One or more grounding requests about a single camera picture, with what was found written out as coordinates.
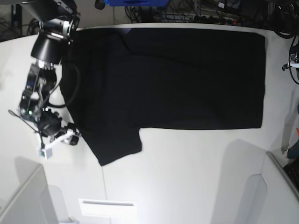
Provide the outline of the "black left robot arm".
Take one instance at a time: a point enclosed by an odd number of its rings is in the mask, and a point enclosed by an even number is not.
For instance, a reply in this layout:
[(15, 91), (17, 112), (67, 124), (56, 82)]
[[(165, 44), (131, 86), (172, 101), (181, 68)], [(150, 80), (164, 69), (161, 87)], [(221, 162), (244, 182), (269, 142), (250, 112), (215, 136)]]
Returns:
[(299, 74), (299, 2), (297, 0), (270, 0), (275, 9), (270, 15), (269, 26), (272, 31), (283, 39), (291, 39), (287, 63), (282, 70), (288, 70), (291, 79), (299, 84), (299, 78), (295, 77), (292, 70)]

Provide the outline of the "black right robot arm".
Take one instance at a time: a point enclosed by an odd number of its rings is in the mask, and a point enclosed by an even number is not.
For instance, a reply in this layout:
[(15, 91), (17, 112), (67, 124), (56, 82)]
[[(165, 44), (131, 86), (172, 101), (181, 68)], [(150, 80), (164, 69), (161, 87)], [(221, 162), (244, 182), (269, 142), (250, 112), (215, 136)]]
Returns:
[(80, 138), (73, 123), (62, 126), (62, 118), (49, 102), (58, 87), (55, 65), (59, 65), (79, 23), (77, 5), (73, 0), (24, 0), (20, 6), (39, 22), (39, 34), (32, 48), (31, 64), (19, 103), (19, 116), (32, 122), (39, 138), (76, 145)]

